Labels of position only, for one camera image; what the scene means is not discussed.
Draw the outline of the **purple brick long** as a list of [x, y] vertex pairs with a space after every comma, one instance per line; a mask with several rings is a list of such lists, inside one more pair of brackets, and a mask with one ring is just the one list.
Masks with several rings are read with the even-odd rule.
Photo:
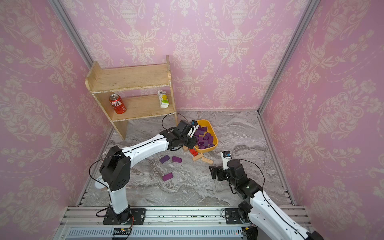
[[173, 156], [173, 157], [172, 157], [172, 161], [173, 161], [174, 163], [182, 163], [182, 158], [179, 158], [179, 157], [177, 157], [177, 156]]

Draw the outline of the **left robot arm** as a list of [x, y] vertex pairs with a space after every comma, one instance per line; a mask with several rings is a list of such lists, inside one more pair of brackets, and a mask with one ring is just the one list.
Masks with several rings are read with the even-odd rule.
[[97, 179], [91, 177], [97, 189], [106, 189], [109, 194], [110, 203], [104, 220], [112, 224], [132, 224], [135, 217], [126, 194], [131, 168], [157, 153], [176, 151], [182, 147], [193, 149], [198, 142], [195, 136], [198, 129], [197, 121], [182, 120], [176, 127], [165, 129], [139, 144], [110, 148], [106, 157], [99, 160], [103, 162], [99, 169], [101, 176]]

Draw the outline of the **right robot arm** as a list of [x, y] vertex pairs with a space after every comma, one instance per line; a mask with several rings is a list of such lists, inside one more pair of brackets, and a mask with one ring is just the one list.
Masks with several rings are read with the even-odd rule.
[[224, 166], [210, 166], [213, 180], [227, 181], [233, 194], [243, 201], [238, 205], [240, 219], [263, 230], [272, 240], [322, 240], [277, 206], [259, 185], [245, 173], [241, 159], [229, 160]]

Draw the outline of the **yellow plastic storage bin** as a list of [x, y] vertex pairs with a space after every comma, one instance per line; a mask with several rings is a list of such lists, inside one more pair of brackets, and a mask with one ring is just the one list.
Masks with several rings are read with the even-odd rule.
[[[194, 150], [198, 153], [207, 153], [207, 152], [213, 151], [218, 146], [219, 140], [216, 136], [216, 133], [211, 123], [208, 120], [197, 120], [197, 122], [199, 126], [194, 133], [194, 137], [197, 138], [197, 143], [194, 146]], [[201, 131], [200, 128], [202, 127], [207, 127], [208, 131], [207, 132]], [[212, 145], [208, 143], [209, 136], [214, 137]]]

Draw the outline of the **small red brick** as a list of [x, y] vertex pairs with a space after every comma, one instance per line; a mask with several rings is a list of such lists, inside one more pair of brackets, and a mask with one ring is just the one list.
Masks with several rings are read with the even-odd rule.
[[198, 152], [196, 152], [194, 149], [189, 149], [189, 152], [195, 157], [198, 155]]

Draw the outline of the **natural wood brick small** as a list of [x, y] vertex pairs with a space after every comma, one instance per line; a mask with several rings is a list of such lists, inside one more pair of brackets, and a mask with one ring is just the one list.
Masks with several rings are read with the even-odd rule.
[[203, 154], [198, 154], [198, 155], [196, 155], [196, 156], [193, 157], [193, 161], [194, 161], [194, 162], [195, 162], [195, 161], [198, 161], [198, 160], [200, 160], [200, 159], [203, 158], [203, 157], [204, 157]]

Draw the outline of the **engraved natural wood brick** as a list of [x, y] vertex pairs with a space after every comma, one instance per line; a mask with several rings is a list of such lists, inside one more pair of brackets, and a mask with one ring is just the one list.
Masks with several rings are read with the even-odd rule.
[[203, 162], [205, 162], [205, 163], [211, 165], [211, 166], [214, 164], [214, 161], [213, 161], [213, 160], [210, 160], [210, 159], [208, 159], [208, 158], [206, 158], [206, 157], [202, 157], [201, 160], [202, 160]]

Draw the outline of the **green white juice carton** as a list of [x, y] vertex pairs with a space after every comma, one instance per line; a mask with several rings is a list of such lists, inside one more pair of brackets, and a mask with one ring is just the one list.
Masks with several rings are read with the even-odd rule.
[[163, 109], [167, 109], [170, 104], [167, 93], [165, 91], [159, 90], [158, 97], [159, 97], [160, 107]]

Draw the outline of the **wooden two-tier shelf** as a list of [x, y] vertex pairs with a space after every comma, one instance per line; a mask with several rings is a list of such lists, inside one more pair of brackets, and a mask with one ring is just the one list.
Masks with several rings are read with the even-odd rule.
[[[102, 69], [98, 62], [94, 62], [85, 78], [85, 85], [122, 140], [126, 139], [129, 120], [161, 117], [176, 111], [168, 55], [165, 64], [157, 65]], [[163, 87], [170, 88], [170, 105], [166, 109], [160, 107], [156, 94], [122, 98], [127, 108], [123, 114], [117, 114], [109, 101], [110, 95], [117, 92]]]

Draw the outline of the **red cola can on shelf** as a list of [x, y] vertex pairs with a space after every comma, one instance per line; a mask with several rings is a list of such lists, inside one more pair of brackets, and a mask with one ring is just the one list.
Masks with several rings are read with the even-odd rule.
[[109, 97], [109, 101], [117, 114], [123, 114], [127, 111], [126, 106], [120, 95], [111, 94]]

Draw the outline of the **white round lid object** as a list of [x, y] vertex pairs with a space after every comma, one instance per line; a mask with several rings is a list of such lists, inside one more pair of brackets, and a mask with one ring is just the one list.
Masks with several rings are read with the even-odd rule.
[[108, 188], [108, 186], [106, 185], [106, 182], [103, 180], [103, 178], [101, 176], [99, 176], [95, 180], [95, 188], [99, 189], [99, 190], [105, 190]]

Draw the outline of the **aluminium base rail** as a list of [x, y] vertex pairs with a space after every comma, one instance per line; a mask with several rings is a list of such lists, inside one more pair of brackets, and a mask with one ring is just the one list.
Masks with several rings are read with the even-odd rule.
[[[303, 207], [281, 207], [310, 232], [315, 231]], [[132, 224], [106, 222], [107, 211], [70, 207], [54, 236], [56, 240], [252, 240], [267, 234], [240, 219], [234, 207], [133, 208]]]

